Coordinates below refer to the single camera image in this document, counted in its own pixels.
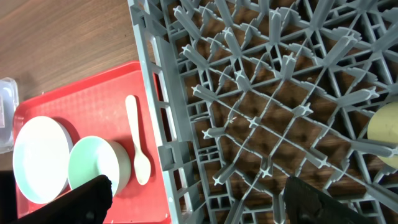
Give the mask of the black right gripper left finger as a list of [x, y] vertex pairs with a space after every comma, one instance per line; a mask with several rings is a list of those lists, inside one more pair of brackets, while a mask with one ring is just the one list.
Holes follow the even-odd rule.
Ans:
[[103, 223], [112, 202], [111, 181], [99, 175], [14, 223]]

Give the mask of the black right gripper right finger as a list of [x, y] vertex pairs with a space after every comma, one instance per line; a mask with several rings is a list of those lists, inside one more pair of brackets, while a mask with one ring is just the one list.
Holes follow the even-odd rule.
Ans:
[[367, 224], [366, 217], [297, 177], [286, 181], [283, 196], [291, 224]]

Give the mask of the white plastic spoon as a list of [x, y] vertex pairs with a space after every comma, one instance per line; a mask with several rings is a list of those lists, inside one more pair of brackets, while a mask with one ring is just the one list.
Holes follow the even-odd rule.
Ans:
[[134, 170], [137, 181], [140, 185], [148, 183], [151, 173], [151, 164], [148, 157], [143, 153], [141, 148], [139, 118], [137, 100], [134, 95], [128, 95], [125, 99], [127, 118], [131, 130], [131, 137], [134, 144]]

